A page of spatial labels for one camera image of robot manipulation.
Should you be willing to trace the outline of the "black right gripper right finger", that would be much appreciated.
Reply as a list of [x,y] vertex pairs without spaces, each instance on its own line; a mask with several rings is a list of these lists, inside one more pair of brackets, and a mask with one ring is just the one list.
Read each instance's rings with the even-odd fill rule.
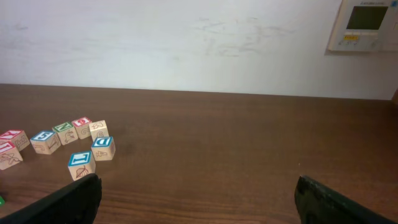
[[395,224],[306,175],[298,178],[294,200],[302,223]]

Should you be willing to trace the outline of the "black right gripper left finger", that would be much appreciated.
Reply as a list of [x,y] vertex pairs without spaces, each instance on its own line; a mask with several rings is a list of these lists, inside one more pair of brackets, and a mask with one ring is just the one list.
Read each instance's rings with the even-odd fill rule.
[[88,174],[1,218],[1,224],[92,224],[101,198],[101,179]]

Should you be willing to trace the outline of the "blue T wooden block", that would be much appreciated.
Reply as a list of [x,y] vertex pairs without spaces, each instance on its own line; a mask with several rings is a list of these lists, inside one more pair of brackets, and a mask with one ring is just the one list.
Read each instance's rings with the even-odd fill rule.
[[95,173],[96,163],[91,151],[73,153],[68,162],[73,181],[76,181],[88,174]]

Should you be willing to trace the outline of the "blue D wooden block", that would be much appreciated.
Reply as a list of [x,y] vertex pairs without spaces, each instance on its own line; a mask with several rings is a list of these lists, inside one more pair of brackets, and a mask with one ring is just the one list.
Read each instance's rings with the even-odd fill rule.
[[112,136],[96,138],[91,150],[95,161],[111,161],[116,152],[114,138]]

